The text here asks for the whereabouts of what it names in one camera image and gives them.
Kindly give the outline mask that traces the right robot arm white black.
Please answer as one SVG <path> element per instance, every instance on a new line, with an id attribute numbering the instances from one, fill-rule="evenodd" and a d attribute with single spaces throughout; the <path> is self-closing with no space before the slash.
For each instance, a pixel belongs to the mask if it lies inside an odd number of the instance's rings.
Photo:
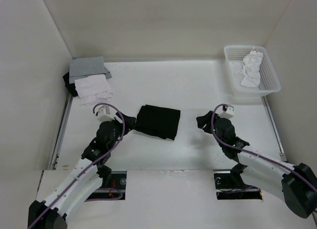
<path id="1" fill-rule="evenodd" d="M 308 165 L 289 164 L 249 149 L 250 144 L 236 135 L 231 121 L 213 111 L 196 121 L 199 129 L 213 135 L 224 155 L 236 162 L 229 176 L 233 186 L 258 187 L 303 219 L 316 210 L 317 177 Z"/>

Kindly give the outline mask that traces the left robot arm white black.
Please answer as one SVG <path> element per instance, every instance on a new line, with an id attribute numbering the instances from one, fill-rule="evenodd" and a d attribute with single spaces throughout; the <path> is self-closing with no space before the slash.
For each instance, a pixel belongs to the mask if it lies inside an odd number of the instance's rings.
<path id="1" fill-rule="evenodd" d="M 116 113 L 102 122 L 95 138 L 61 185 L 43 201 L 35 200 L 28 211 L 30 229 L 65 229 L 78 208 L 99 188 L 111 183 L 111 169 L 105 165 L 111 152 L 129 131 L 136 118 Z"/>

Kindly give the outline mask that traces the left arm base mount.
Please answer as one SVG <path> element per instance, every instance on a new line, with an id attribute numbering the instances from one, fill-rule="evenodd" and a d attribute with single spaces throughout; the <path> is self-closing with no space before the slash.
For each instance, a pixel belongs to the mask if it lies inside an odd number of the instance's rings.
<path id="1" fill-rule="evenodd" d="M 110 178 L 104 180 L 86 201 L 125 200 L 126 186 L 127 172 L 112 172 Z"/>

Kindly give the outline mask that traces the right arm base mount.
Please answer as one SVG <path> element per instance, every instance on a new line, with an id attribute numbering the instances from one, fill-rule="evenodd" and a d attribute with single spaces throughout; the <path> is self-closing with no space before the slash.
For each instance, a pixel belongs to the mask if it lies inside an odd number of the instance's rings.
<path id="1" fill-rule="evenodd" d="M 262 200 L 259 188 L 245 184 L 241 174 L 246 166 L 237 164 L 231 170 L 214 171 L 214 183 L 218 200 Z"/>

